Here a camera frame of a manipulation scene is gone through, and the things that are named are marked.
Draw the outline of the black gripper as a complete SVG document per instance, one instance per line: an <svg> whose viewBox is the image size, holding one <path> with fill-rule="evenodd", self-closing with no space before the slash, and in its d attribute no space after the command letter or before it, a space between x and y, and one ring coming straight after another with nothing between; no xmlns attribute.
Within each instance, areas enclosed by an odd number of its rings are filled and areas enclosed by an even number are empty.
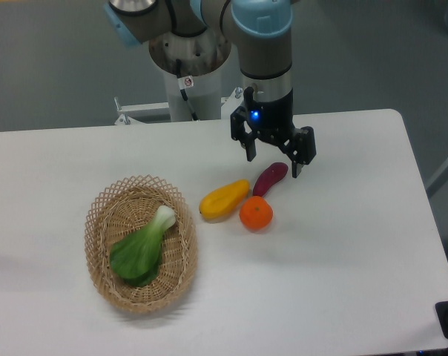
<svg viewBox="0 0 448 356"><path fill-rule="evenodd" d="M277 145L291 160L292 177L298 178L303 166L316 157L317 150L313 127L294 127L293 90L271 102L256 101L253 87L247 87L243 95L244 107L239 106L230 115L231 138L245 149L248 162L257 155L254 134L263 142Z"/></svg>

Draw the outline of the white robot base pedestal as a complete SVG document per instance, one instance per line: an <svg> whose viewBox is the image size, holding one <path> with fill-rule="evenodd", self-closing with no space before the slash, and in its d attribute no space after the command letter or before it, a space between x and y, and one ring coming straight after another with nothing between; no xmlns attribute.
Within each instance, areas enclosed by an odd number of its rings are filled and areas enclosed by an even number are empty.
<svg viewBox="0 0 448 356"><path fill-rule="evenodd" d="M223 36L211 29L195 37L168 32L148 49L163 75L172 122L220 119L221 71L231 53Z"/></svg>

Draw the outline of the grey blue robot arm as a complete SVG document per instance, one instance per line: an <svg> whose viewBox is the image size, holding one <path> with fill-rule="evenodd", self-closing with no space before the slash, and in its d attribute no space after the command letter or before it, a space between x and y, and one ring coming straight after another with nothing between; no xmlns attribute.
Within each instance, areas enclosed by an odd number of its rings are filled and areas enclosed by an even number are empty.
<svg viewBox="0 0 448 356"><path fill-rule="evenodd" d="M290 1L107 1L104 11L127 46L147 44L169 80L168 102L179 121L220 112L211 77L237 50L243 92L230 115L231 138L255 158L256 141L280 149L297 177L315 157L311 127L293 123Z"/></svg>

